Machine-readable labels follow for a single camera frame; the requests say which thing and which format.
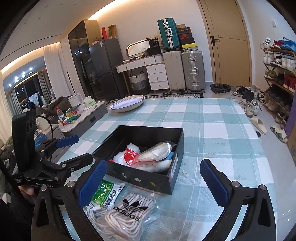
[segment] gray refrigerator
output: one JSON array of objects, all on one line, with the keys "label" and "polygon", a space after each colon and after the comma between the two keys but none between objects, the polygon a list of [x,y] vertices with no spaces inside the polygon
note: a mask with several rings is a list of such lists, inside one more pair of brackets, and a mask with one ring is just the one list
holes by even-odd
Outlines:
[{"label": "gray refrigerator", "polygon": [[89,48],[103,97],[106,101],[124,98],[128,90],[122,73],[116,70],[123,62],[118,39],[103,39]]}]

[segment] door frame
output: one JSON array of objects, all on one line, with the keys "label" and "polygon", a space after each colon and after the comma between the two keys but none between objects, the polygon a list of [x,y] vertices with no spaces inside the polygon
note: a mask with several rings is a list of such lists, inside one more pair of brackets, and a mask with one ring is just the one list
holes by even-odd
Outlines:
[{"label": "door frame", "polygon": [[[200,13],[202,14],[202,20],[205,26],[205,31],[207,33],[207,41],[209,44],[209,49],[210,49],[210,56],[211,56],[211,64],[212,64],[212,76],[213,76],[213,82],[216,83],[216,73],[215,73],[215,62],[214,62],[214,51],[213,51],[213,46],[212,46],[212,40],[211,40],[211,35],[210,35],[210,30],[207,24],[207,19],[205,17],[205,13],[204,10],[202,8],[202,5],[200,3],[200,0],[196,0],[198,7],[200,9]],[[248,29],[247,29],[247,25],[246,25],[246,20],[242,14],[242,10],[240,5],[238,4],[237,0],[234,0],[238,9],[239,9],[239,13],[242,17],[242,21],[244,24],[244,29],[246,32],[246,36],[247,36],[247,44],[248,44],[248,52],[249,52],[249,66],[250,66],[250,81],[249,81],[249,85],[252,86],[252,57],[251,57],[251,45],[250,45],[250,37],[249,37],[249,33],[248,33]]]}]

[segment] wooden door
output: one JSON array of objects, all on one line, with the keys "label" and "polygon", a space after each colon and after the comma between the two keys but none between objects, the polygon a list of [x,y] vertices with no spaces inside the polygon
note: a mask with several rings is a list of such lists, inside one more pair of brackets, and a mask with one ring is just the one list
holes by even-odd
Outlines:
[{"label": "wooden door", "polygon": [[235,0],[200,0],[213,49],[215,82],[250,85],[250,54]]}]

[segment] screw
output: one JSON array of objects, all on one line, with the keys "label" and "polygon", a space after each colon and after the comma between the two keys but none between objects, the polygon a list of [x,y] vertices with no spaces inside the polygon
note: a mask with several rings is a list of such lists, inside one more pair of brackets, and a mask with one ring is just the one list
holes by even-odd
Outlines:
[{"label": "screw", "polygon": [[233,181],[232,185],[236,188],[240,186],[239,182],[237,182],[237,181]]},{"label": "screw", "polygon": [[42,187],[41,187],[41,191],[45,191],[47,189],[47,186],[46,185],[43,185]]},{"label": "screw", "polygon": [[67,183],[67,186],[68,187],[73,187],[75,185],[75,182],[74,181],[69,181],[68,183]]},{"label": "screw", "polygon": [[264,186],[264,185],[260,185],[260,189],[261,189],[262,191],[265,191],[265,190],[266,190],[266,186]]}]

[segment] black bag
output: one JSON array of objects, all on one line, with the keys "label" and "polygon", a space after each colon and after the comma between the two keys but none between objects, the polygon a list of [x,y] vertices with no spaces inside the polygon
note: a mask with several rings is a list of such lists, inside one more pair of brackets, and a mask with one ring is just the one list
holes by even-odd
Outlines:
[{"label": "black bag", "polygon": [[215,94],[230,92],[231,87],[227,84],[211,84],[211,91]]}]

